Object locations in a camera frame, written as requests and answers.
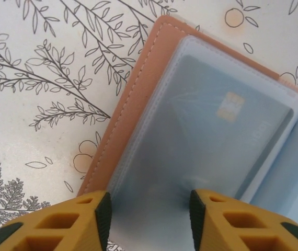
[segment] card holder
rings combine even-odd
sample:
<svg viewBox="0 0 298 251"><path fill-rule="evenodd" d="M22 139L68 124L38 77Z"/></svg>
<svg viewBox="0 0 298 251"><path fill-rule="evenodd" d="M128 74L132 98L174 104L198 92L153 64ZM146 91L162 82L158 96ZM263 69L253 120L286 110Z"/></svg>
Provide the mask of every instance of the card holder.
<svg viewBox="0 0 298 251"><path fill-rule="evenodd" d="M280 178L286 188L295 184L290 196L282 196L286 207L294 201L295 147L298 89L186 24L161 17L79 194L111 192L110 237L126 250L193 250L190 191L212 189L285 211L274 207L280 193L271 190L283 191Z"/></svg>

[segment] card chip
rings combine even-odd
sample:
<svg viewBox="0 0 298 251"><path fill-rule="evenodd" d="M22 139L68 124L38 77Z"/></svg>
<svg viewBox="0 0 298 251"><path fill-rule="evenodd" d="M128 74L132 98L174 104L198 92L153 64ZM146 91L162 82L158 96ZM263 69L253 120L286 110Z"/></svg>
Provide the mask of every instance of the card chip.
<svg viewBox="0 0 298 251"><path fill-rule="evenodd" d="M229 122L235 122L245 100L241 96L228 92L222 101L216 115Z"/></svg>

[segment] floral patterned surface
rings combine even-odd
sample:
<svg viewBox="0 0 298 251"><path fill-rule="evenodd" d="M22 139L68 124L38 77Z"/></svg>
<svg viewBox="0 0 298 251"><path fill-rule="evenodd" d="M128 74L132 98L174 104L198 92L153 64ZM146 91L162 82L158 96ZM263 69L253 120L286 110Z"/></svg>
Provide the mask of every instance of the floral patterned surface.
<svg viewBox="0 0 298 251"><path fill-rule="evenodd" d="M160 15L298 85L298 0L0 0L0 226L76 195Z"/></svg>

